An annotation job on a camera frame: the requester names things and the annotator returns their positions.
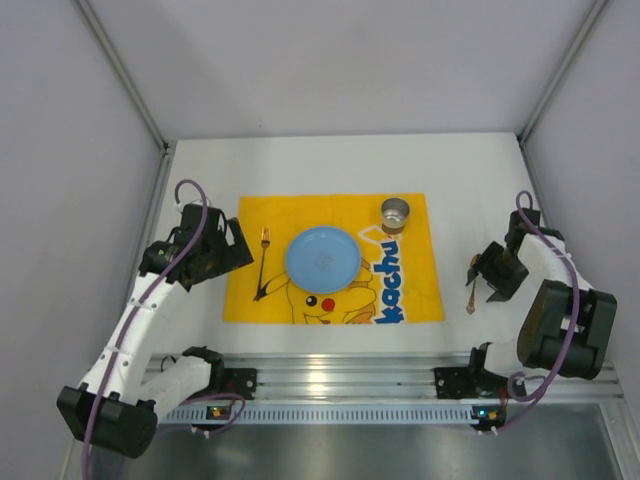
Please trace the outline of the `copper spoon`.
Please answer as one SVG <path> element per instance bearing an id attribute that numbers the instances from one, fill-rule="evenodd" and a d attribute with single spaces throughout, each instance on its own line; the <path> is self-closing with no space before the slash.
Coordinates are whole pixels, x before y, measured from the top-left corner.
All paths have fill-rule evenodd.
<path id="1" fill-rule="evenodd" d="M 480 254 L 476 254 L 472 257 L 470 261 L 470 266 L 467 271 L 467 286 L 471 286 L 469 299 L 466 305 L 466 311 L 469 315 L 473 315 L 475 313 L 475 297 L 476 297 L 476 284 L 477 284 L 477 272 L 475 270 L 475 266 L 479 262 L 481 258 Z"/>

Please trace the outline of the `copper fork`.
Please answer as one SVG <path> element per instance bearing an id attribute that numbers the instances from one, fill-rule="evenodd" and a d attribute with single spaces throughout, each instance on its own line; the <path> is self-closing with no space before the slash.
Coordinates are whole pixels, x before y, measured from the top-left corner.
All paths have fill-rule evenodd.
<path id="1" fill-rule="evenodd" d="M 259 301 L 264 296 L 264 293 L 263 293 L 264 285 L 265 285 L 264 266 L 265 266 L 266 252 L 270 247 L 270 245 L 271 245 L 270 229 L 268 227 L 263 227 L 261 231 L 261 240 L 260 240 L 260 246 L 261 246 L 260 270 L 258 275 L 256 292 L 253 298 L 254 301 Z"/>

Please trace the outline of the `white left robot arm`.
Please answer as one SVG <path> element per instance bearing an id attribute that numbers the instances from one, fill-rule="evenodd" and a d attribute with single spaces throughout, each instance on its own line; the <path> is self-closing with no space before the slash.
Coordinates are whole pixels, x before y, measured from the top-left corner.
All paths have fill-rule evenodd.
<path id="1" fill-rule="evenodd" d="M 145 250 L 131 298 L 99 358 L 78 386 L 58 395 L 73 437 L 135 459 L 185 400 L 223 393 L 229 384 L 223 357 L 205 346 L 187 348 L 151 380 L 144 375 L 191 288 L 252 261 L 237 218 L 214 207 L 184 206 L 168 239 Z"/>

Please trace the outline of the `blue plastic plate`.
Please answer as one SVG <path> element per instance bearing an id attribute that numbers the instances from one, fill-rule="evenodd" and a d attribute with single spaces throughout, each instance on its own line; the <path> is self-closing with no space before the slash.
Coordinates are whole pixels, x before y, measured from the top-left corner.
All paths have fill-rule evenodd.
<path id="1" fill-rule="evenodd" d="M 357 277 L 361 250 L 346 231 L 317 226 L 299 233 L 285 253 L 286 273 L 301 290 L 329 294 L 343 290 Z"/>

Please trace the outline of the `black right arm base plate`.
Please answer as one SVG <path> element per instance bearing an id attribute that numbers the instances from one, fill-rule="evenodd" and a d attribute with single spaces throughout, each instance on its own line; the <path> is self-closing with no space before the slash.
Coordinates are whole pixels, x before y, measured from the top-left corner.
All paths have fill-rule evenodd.
<path id="1" fill-rule="evenodd" d="M 436 395 L 441 400 L 497 399 L 506 379 L 471 367 L 439 367 L 433 370 Z"/>

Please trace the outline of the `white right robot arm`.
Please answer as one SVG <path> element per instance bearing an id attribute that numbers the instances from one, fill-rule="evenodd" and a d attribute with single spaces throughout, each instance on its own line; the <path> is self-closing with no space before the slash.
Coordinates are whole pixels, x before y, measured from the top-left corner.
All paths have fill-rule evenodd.
<path id="1" fill-rule="evenodd" d="M 489 303 L 511 300 L 526 282 L 535 289 L 516 339 L 471 350 L 475 380 L 503 381 L 518 366 L 553 372 L 557 361 L 556 374 L 565 378 L 592 380 L 601 371 L 617 300 L 577 272 L 564 237 L 540 217 L 530 208 L 512 212 L 504 243 L 490 243 L 467 271 L 468 285 L 482 278 L 490 287 Z"/>

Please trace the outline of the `steel cup with cork base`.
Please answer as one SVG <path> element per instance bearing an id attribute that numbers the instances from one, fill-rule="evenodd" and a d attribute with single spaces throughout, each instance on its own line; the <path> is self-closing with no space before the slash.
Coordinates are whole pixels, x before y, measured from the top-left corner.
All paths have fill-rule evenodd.
<path id="1" fill-rule="evenodd" d="M 406 200 L 399 197 L 385 199 L 380 208 L 382 230 L 389 235 L 401 233 L 406 227 L 410 212 L 410 205 Z"/>

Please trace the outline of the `yellow Pikachu cloth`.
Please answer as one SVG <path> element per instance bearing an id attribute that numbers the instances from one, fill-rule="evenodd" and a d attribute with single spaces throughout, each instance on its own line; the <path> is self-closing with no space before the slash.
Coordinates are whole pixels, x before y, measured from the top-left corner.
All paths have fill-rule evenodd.
<path id="1" fill-rule="evenodd" d="M 381 228 L 386 194 L 243 197 L 239 220 L 255 255 L 254 264 L 229 276 L 223 319 L 227 323 L 357 325 L 439 322 L 439 291 L 426 200 L 419 193 L 398 196 L 410 205 L 405 229 Z M 310 293 L 289 279 L 285 253 L 306 229 L 333 226 L 349 233 L 361 250 L 356 279 L 329 294 Z M 264 296 L 254 301 L 261 259 L 261 231 L 271 245 L 264 266 Z"/>

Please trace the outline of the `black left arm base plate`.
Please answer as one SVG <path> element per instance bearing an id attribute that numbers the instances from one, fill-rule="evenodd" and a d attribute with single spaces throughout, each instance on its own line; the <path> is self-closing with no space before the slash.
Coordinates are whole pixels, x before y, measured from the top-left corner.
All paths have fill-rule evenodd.
<path id="1" fill-rule="evenodd" d="M 235 393 L 246 400 L 253 400 L 257 389 L 258 371 L 255 368 L 226 367 L 220 393 Z"/>

